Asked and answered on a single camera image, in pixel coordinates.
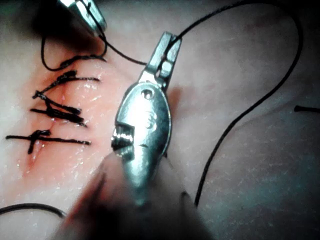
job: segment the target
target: pale skin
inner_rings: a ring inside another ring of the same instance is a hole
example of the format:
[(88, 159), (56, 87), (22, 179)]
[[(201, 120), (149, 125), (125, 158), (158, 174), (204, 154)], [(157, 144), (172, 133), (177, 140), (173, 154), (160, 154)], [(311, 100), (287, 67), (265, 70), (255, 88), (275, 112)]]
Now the pale skin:
[[(147, 62), (163, 31), (180, 33), (193, 21), (227, 1), (97, 2), (107, 22), (108, 41), (132, 58)], [(32, 2), (2, 3), (0, 12), (0, 207), (44, 203), (68, 211), (111, 149), (114, 119), (125, 90), (143, 67), (108, 49), (107, 62), (80, 60), (52, 73), (40, 58), (41, 35), (31, 28)], [(301, 11), (302, 25), (319, 30)], [(168, 158), (194, 199), (200, 176), (215, 143), (228, 124), (273, 88), (288, 70), (297, 48), (293, 21), (275, 7), (244, 6), (195, 28), (182, 41), (167, 91), (173, 121)], [(319, 116), (294, 113), (296, 104), (319, 104), (316, 43), (306, 34), (304, 55), (288, 82), (227, 136), (212, 163), (198, 211), (219, 239), (285, 236), (297, 226), (317, 232), (313, 205), (318, 197)], [(45, 58), (57, 67), (74, 55), (100, 53), (99, 39), (72, 44), (48, 39)], [(81, 108), (88, 128), (30, 112), (45, 109), (32, 99), (59, 74), (77, 70), (74, 81), (46, 95)], [(5, 140), (50, 129), (53, 138), (91, 141), (91, 146)], [(1, 239), (45, 239), (59, 225), (55, 215), (20, 211), (0, 216)]]

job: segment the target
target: skin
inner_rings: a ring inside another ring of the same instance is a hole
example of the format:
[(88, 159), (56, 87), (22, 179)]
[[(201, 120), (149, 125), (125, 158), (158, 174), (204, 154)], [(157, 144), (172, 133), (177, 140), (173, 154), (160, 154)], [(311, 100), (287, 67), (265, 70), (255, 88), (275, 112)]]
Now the skin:
[[(148, 61), (163, 31), (178, 34), (228, 1), (97, 2), (106, 37), (125, 54)], [(114, 118), (125, 90), (143, 67), (111, 49), (99, 60), (77, 61), (67, 70), (100, 83), (75, 81), (46, 95), (82, 109), (88, 128), (52, 120), (31, 108), (32, 99), (65, 71), (52, 73), (40, 59), (41, 34), (34, 30), (38, 3), (1, 3), (0, 11), (0, 207), (38, 202), (71, 209), (102, 159), (109, 154)], [(226, 137), (212, 163), (198, 211), (218, 239), (319, 237), (319, 115), (295, 113), (295, 105), (319, 105), (319, 21), (305, 2), (299, 17), (305, 33), (301, 59), (284, 86)], [(193, 199), (212, 148), (227, 125), (284, 76), (297, 48), (297, 31), (272, 6), (243, 6), (214, 17), (182, 41), (167, 91), (173, 120), (168, 156)], [(48, 39), (51, 67), (74, 55), (100, 53), (103, 45), (70, 31)], [(92, 141), (91, 146), (5, 140), (50, 129), (51, 137)], [(1, 239), (45, 239), (60, 220), (41, 211), (0, 217)]]

